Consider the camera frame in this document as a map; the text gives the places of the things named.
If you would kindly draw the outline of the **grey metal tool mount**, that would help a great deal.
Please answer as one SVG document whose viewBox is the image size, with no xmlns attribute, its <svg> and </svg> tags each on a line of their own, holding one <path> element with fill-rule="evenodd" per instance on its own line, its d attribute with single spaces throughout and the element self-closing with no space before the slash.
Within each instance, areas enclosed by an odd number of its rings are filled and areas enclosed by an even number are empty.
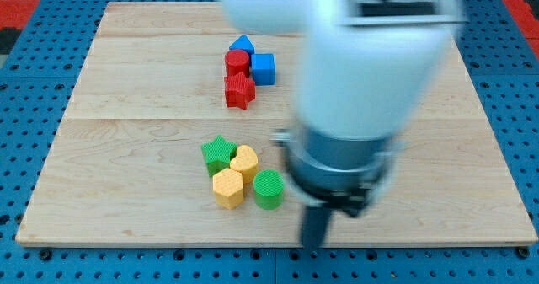
<svg viewBox="0 0 539 284">
<path fill-rule="evenodd" d="M 302 124 L 274 131 L 306 214 L 341 211 L 358 217 L 390 189 L 399 147 L 393 136 L 350 139 Z"/>
</svg>

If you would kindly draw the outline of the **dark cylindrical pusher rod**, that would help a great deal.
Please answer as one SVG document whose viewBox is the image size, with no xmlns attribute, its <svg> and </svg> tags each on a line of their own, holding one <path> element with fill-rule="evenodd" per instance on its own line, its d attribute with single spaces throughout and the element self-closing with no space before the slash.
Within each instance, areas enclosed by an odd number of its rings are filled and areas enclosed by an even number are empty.
<svg viewBox="0 0 539 284">
<path fill-rule="evenodd" d="M 319 248 L 325 239 L 332 210 L 324 206 L 305 206 L 302 214 L 300 242 L 305 249 Z"/>
</svg>

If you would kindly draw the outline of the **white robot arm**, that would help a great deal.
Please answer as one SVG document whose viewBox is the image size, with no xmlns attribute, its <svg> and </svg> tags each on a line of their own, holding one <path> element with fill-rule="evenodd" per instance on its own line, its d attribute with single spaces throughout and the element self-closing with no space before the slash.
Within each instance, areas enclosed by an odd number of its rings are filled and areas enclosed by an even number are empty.
<svg viewBox="0 0 539 284">
<path fill-rule="evenodd" d="M 451 37 L 462 0 L 218 0 L 249 34 L 303 38 L 293 121 L 277 131 L 304 197 L 301 245 L 323 244 L 331 216 L 358 217 L 392 178 L 398 145 Z"/>
</svg>

